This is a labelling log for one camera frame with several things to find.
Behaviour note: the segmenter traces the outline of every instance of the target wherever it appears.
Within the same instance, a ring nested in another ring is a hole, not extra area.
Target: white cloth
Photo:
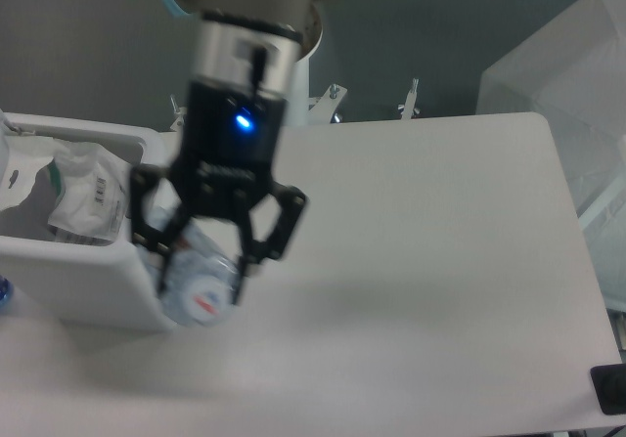
[[[580,208],[622,161],[626,0],[577,1],[484,71],[476,113],[519,111],[539,112],[550,122]],[[626,214],[613,213],[587,242],[606,304],[626,311]]]

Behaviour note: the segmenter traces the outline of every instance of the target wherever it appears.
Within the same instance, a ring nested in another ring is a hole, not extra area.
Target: red logo
[[[215,308],[206,300],[204,300],[200,295],[195,295],[194,301],[211,315],[217,315],[217,311],[215,310]]]

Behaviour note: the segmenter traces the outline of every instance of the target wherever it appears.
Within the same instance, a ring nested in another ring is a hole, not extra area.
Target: blue led light
[[[238,114],[235,117],[235,120],[237,121],[237,125],[239,126],[239,128],[244,131],[244,132],[251,132],[254,130],[254,124],[252,123],[252,121],[250,121],[247,117]]]

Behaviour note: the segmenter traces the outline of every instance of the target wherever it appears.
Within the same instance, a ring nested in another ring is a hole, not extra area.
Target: blue bottle cap
[[[0,310],[9,303],[13,295],[13,285],[0,276]]]

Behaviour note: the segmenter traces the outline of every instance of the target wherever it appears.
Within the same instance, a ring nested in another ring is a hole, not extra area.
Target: barcode
[[[105,191],[107,190],[107,180],[98,177],[96,179],[96,194],[94,200],[100,205],[105,205]]]

